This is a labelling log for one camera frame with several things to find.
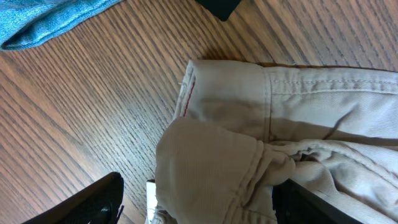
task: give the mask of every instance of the beige fabric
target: beige fabric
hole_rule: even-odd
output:
[[[159,205],[178,223],[275,223],[272,186],[291,178],[361,222],[395,223],[397,93],[391,72],[190,62],[157,147]]]

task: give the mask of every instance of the wrinkled fabric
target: wrinkled fabric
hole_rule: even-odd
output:
[[[36,47],[119,0],[2,0],[0,50]]]
[[[276,223],[272,186],[291,178],[395,223],[397,94],[392,72],[191,61],[157,146],[159,205],[178,223]]]

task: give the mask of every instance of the denim cloth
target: denim cloth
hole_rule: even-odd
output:
[[[0,50],[36,47],[119,0],[0,0]]]

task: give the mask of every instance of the red stitching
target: red stitching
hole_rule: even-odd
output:
[[[191,96],[192,96],[192,92],[193,92],[193,87],[195,86],[195,81],[196,81],[196,79],[194,79],[194,80],[193,80],[193,83],[192,83],[192,88],[191,88],[191,92],[189,93],[189,97],[188,97],[187,105],[185,106],[185,111],[184,111],[184,115],[183,115],[183,116],[185,116],[185,114],[187,113],[187,110],[188,110],[188,104],[189,104],[189,100],[191,100]]]

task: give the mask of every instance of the wooden surface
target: wooden surface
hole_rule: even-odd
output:
[[[189,59],[396,71],[397,10],[395,0],[243,0],[220,22],[194,0],[127,0],[40,47],[0,52],[0,223],[111,171],[125,180],[121,223],[143,223]]]

